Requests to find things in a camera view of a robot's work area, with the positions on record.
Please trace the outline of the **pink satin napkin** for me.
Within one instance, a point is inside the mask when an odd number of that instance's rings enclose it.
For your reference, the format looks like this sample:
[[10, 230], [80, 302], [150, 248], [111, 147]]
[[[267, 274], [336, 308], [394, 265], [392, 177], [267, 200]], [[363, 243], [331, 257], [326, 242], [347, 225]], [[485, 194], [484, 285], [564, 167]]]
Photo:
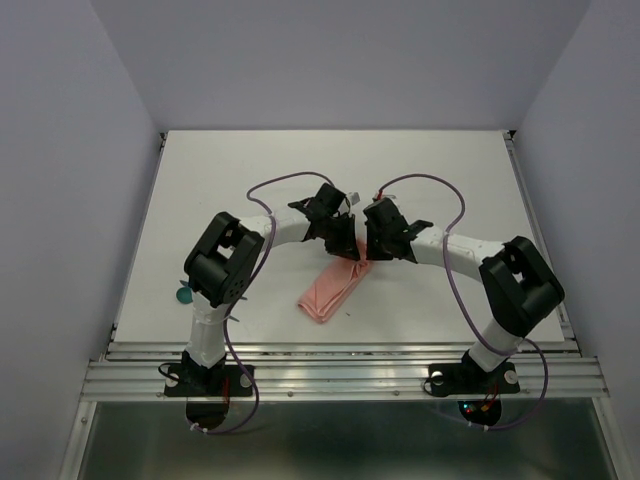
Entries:
[[336, 258], [298, 299], [298, 309], [316, 323], [329, 321], [370, 273], [373, 263], [366, 258], [365, 242], [358, 239], [356, 246], [359, 260]]

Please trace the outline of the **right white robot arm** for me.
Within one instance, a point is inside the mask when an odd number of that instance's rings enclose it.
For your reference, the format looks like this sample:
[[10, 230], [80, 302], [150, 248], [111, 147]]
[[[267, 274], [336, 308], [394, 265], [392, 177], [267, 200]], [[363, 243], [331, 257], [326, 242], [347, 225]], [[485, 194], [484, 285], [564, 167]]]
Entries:
[[565, 299], [560, 281], [526, 237], [485, 241], [453, 234], [425, 220], [408, 223], [389, 197], [374, 201], [363, 213], [369, 260], [441, 267], [458, 303], [462, 299], [455, 273], [483, 286], [492, 319], [482, 332], [468, 323], [476, 342], [460, 366], [461, 381], [472, 390], [491, 384], [498, 366]]

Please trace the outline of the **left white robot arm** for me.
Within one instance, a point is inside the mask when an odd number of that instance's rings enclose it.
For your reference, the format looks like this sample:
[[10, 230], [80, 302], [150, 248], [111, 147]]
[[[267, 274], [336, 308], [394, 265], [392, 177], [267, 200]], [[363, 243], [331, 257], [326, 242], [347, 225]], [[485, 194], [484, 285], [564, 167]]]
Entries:
[[268, 208], [264, 216], [214, 216], [184, 263], [193, 315], [181, 363], [190, 368], [188, 382], [199, 393], [213, 393], [222, 384], [224, 326], [259, 271], [260, 258], [281, 245], [320, 239], [328, 254], [360, 259], [350, 207], [347, 194], [325, 183], [315, 195]]

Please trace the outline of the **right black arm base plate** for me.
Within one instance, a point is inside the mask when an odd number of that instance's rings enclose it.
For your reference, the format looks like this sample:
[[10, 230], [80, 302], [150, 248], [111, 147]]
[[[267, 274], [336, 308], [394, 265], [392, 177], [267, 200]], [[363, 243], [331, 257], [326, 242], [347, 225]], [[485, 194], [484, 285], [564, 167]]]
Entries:
[[491, 372], [463, 363], [437, 363], [427, 368], [422, 388], [437, 398], [451, 395], [517, 394], [519, 378], [515, 366], [504, 362]]

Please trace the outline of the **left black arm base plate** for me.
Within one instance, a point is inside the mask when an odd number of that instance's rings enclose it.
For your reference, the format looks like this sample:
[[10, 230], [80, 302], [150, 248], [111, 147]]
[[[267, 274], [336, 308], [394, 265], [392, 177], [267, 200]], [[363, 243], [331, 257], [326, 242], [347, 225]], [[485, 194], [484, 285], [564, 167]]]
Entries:
[[198, 373], [181, 363], [164, 363], [158, 370], [165, 380], [163, 395], [169, 398], [248, 398], [254, 394], [249, 376], [238, 365]]

